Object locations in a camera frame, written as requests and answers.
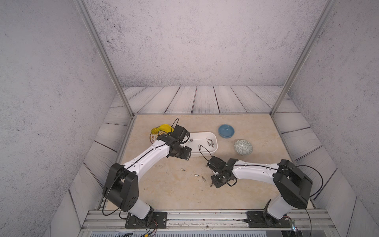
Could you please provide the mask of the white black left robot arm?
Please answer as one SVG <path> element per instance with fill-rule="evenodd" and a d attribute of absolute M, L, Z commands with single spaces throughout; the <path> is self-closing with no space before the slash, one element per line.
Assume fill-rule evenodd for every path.
<path fill-rule="evenodd" d="M 139 181 L 163 158 L 189 160 L 191 148 L 184 146 L 189 138 L 190 132 L 177 125 L 171 132 L 158 136 L 146 151 L 134 159 L 122 165 L 113 164 L 103 189 L 105 199 L 121 211 L 128 212 L 147 224 L 151 223 L 154 209 L 139 198 Z"/>

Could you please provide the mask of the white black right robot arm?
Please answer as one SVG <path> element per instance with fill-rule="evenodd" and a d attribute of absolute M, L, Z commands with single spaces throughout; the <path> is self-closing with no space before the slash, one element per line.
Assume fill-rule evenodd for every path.
<path fill-rule="evenodd" d="M 277 164 L 257 164 L 238 159 L 224 162 L 213 156 L 206 166 L 214 173 L 211 180 L 216 188 L 226 184 L 231 187 L 230 181 L 241 179 L 274 185 L 279 195 L 267 202 L 264 219 L 279 220 L 294 208 L 308 207 L 313 181 L 289 160 L 281 160 Z"/>

